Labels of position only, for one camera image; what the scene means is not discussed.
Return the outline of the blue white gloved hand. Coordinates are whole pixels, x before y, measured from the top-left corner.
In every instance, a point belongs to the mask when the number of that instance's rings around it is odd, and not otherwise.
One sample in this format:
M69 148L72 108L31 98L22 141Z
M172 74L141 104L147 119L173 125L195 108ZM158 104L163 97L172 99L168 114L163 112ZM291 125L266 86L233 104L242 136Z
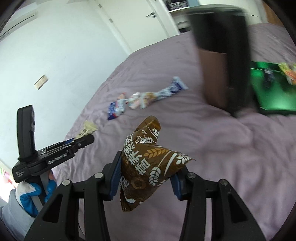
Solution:
M47 202L49 198L52 196L53 192L57 188L56 179L52 173L49 171L48 176L48 186L47 192L44 201ZM20 206L32 217L36 217L39 213L36 205L33 202L32 197L39 197L42 193L41 186L37 183L28 183L21 182L18 184L16 188L16 200L20 204Z

